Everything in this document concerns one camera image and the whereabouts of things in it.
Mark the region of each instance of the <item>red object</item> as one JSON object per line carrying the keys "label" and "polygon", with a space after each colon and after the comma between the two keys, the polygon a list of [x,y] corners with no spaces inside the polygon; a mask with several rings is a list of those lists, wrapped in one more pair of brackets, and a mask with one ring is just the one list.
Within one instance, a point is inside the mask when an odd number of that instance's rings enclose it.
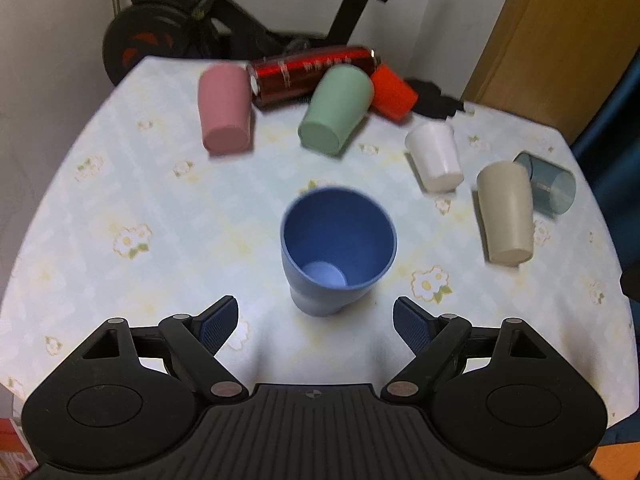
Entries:
{"label": "red object", "polygon": [[333,65],[347,63],[373,74],[380,60],[363,46],[326,46],[249,63],[256,106],[311,94]]}
{"label": "red object", "polygon": [[373,82],[373,106],[385,117],[401,121],[414,107],[418,94],[397,76],[387,65],[380,65],[371,75]]}
{"label": "red object", "polygon": [[0,418],[0,451],[18,453],[27,451],[8,418]]}

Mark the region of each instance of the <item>cup rim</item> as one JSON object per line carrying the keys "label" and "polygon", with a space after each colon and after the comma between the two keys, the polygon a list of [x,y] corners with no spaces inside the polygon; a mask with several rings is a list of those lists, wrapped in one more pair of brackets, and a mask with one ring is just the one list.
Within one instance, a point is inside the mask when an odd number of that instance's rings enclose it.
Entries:
{"label": "cup rim", "polygon": [[[394,237],[394,247],[393,247],[393,250],[391,251],[391,256],[389,257],[389,261],[386,264],[385,268],[382,269],[377,275],[375,275],[370,280],[368,280],[366,282],[362,282],[362,283],[357,283],[356,285],[327,285],[325,283],[318,282],[317,280],[313,279],[311,276],[308,276],[298,266],[298,264],[291,257],[291,254],[289,254],[289,250],[287,249],[287,245],[284,242],[284,225],[286,224],[287,218],[289,218],[289,215],[290,215],[291,211],[293,210],[293,208],[295,208],[300,202],[302,202],[302,200],[304,200],[305,198],[308,198],[310,195],[323,193],[323,192],[327,192],[327,191],[336,191],[336,190],[349,192],[351,194],[356,194],[356,195],[360,196],[361,198],[363,198],[364,200],[367,200],[368,202],[371,202],[384,215],[386,221],[389,224],[389,227],[391,227],[391,233],[393,234],[393,237]],[[307,281],[313,283],[314,285],[321,286],[322,288],[326,288],[328,290],[338,290],[338,291],[359,290],[361,288],[366,288],[366,287],[371,286],[374,283],[376,283],[390,269],[391,265],[393,264],[394,260],[396,259],[396,252],[398,250],[398,234],[396,233],[396,227],[394,226],[394,223],[391,220],[391,216],[389,216],[389,214],[386,212],[386,210],[382,207],[380,202],[378,202],[377,200],[373,199],[369,195],[366,195],[365,193],[362,193],[361,191],[359,191],[359,190],[357,190],[357,189],[355,189],[353,187],[348,187],[348,186],[324,186],[324,187],[318,187],[318,188],[312,189],[310,191],[304,192],[303,194],[301,194],[299,197],[297,197],[293,202],[291,202],[289,204],[287,209],[284,211],[284,214],[282,215],[282,220],[280,221],[280,247],[282,248],[282,253],[286,256],[287,260],[294,267],[294,269],[296,269],[297,272],[299,272],[301,276],[303,276]]]}

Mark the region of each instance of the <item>red can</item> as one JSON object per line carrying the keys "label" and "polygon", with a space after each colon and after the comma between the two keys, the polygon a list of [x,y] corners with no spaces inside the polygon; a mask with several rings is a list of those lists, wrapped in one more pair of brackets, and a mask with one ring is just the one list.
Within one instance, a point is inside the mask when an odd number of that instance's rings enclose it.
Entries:
{"label": "red can", "polygon": [[380,58],[364,46],[324,46],[249,63],[254,103],[258,107],[312,93],[333,65],[348,63],[373,74]]}

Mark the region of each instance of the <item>blue gripper pad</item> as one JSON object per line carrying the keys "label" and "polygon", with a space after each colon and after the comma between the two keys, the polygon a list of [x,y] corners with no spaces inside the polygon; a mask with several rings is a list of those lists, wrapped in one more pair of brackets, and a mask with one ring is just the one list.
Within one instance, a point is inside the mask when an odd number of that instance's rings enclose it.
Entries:
{"label": "blue gripper pad", "polygon": [[225,296],[193,318],[193,335],[215,355],[238,325],[238,302]]}
{"label": "blue gripper pad", "polygon": [[394,303],[394,328],[418,355],[438,335],[438,320],[403,296]]}

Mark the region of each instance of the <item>screw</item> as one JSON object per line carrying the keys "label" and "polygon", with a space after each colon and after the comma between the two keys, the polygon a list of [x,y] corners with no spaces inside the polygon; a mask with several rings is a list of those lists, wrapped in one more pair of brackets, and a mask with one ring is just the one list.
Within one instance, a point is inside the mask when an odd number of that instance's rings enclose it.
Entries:
{"label": "screw", "polygon": [[389,384],[386,390],[395,397],[411,397],[418,393],[418,386],[409,381],[396,381]]}
{"label": "screw", "polygon": [[233,381],[221,381],[211,387],[211,393],[217,397],[235,397],[242,393],[242,386]]}

